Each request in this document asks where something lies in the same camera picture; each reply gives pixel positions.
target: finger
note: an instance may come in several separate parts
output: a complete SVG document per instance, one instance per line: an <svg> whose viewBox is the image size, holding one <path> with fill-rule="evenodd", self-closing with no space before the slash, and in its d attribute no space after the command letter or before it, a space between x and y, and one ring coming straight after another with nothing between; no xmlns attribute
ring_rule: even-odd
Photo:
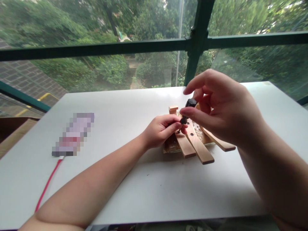
<svg viewBox="0 0 308 231"><path fill-rule="evenodd" d="M196 100L197 102L199 102L202 97L204 96L204 94L209 94L211 95L213 92L210 91L206 86L203 86L201 88L196 89L193 92L193 99Z"/></svg>
<svg viewBox="0 0 308 231"><path fill-rule="evenodd" d="M182 127L182 124L180 122L175 122L171 124L170 126L166 127L165 130L161 131L164 139L167 139L169 136L171 136L176 130L179 130Z"/></svg>
<svg viewBox="0 0 308 231"><path fill-rule="evenodd" d="M205 112L206 114L210 114L211 112L211 95L205 95L199 101L200 110Z"/></svg>
<svg viewBox="0 0 308 231"><path fill-rule="evenodd" d="M174 122L180 122L180 120L181 118L174 114L158 116L158 122L164 125L165 127L167 127L168 124L172 124Z"/></svg>
<svg viewBox="0 0 308 231"><path fill-rule="evenodd" d="M187 134L187 130L186 128L188 128L188 125L187 124L183 124L182 128L181 128L181 132L186 135Z"/></svg>
<svg viewBox="0 0 308 231"><path fill-rule="evenodd" d="M206 86L206 89L212 92L228 91L234 83L237 83L227 75L218 71L207 69L193 78L184 90L184 94L191 94L195 89Z"/></svg>
<svg viewBox="0 0 308 231"><path fill-rule="evenodd" d="M217 123L218 123L216 118L194 107L184 107L180 110L180 113L183 116L187 116L188 118L191 118L192 121L196 122L200 126L210 131L212 130L213 127L217 126Z"/></svg>

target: green window frame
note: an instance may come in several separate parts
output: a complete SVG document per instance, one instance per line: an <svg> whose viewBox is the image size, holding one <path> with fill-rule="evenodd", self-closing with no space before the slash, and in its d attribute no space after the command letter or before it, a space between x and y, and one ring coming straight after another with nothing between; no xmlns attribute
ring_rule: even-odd
<svg viewBox="0 0 308 231"><path fill-rule="evenodd" d="M194 26L189 37L180 39L150 40L138 42L79 45L66 47L27 48L0 50L0 61L66 58L79 56L102 56L130 53L186 51L188 63L184 85L194 78L199 58L209 49L297 45L308 43L308 31L269 33L259 35L208 36L207 30L215 0L198 0ZM0 93L25 103L37 110L47 112L46 104L14 89L0 81ZM304 105L308 96L298 100Z"/></svg>

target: screwdriver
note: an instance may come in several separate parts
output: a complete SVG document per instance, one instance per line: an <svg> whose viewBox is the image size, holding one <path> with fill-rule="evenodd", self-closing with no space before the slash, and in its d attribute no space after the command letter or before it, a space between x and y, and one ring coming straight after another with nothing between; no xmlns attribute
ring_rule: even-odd
<svg viewBox="0 0 308 231"><path fill-rule="evenodd" d="M194 99L188 99L187 103L185 105L185 107L195 107L197 105L197 101ZM187 124L187 117L183 116L182 119L180 120L180 123L183 124Z"/></svg>

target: red cable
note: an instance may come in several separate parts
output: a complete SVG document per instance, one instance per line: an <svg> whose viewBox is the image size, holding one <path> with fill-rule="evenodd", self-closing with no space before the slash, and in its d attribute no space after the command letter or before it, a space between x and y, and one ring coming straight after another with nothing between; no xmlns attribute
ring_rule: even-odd
<svg viewBox="0 0 308 231"><path fill-rule="evenodd" d="M54 175L55 171L57 170L57 168L58 168L58 166L59 166L59 164L61 163L62 160L63 160L63 159L59 159L59 160L58 160L55 169L53 170L52 174L50 175L50 177L49 177L49 179L48 179L48 181L47 181L47 183L46 183L46 186L45 186L45 188L44 188L44 190L43 190L43 193L42 193L41 197L40 197L39 200L38 200L38 204L36 205L35 212L38 211L39 205L40 205L40 203L41 203L41 201L42 201L42 199L43 199L43 196L44 196L44 194L45 194L45 192L46 192L46 189L48 188L49 182L50 182L52 176Z"/></svg>

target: hand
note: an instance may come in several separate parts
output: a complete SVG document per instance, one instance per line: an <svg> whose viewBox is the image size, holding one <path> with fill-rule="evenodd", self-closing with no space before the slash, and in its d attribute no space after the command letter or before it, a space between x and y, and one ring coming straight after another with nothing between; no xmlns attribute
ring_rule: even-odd
<svg viewBox="0 0 308 231"><path fill-rule="evenodd" d="M177 115L155 117L144 132L141 133L147 149L162 145L168 137L180 128L183 134L187 134L186 128L188 125L184 124L182 126L180 120L181 118Z"/></svg>
<svg viewBox="0 0 308 231"><path fill-rule="evenodd" d="M180 113L221 140L239 146L266 125L248 90L223 73L204 71L188 83L184 94L193 91L200 110L186 107Z"/></svg>

